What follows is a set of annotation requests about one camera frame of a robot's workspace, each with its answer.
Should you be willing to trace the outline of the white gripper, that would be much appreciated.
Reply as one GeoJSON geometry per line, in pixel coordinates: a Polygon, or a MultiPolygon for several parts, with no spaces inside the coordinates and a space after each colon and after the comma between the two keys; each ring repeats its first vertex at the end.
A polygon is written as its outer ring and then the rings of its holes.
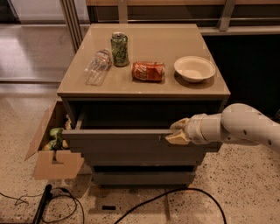
{"type": "Polygon", "coordinates": [[[165,139],[170,144],[176,145],[187,145],[190,140],[193,144],[208,144],[201,131],[202,120],[205,116],[206,114],[193,115],[190,119],[186,117],[174,122],[170,129],[177,131],[166,136],[165,139]]]}

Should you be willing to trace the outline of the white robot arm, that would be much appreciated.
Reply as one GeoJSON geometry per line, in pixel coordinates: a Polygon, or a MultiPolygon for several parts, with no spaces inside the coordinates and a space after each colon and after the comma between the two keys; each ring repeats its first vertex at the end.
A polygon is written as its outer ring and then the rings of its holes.
{"type": "Polygon", "coordinates": [[[170,130],[165,137],[170,144],[262,144],[280,153],[280,124],[242,103],[231,104],[219,114],[183,118],[170,130]]]}

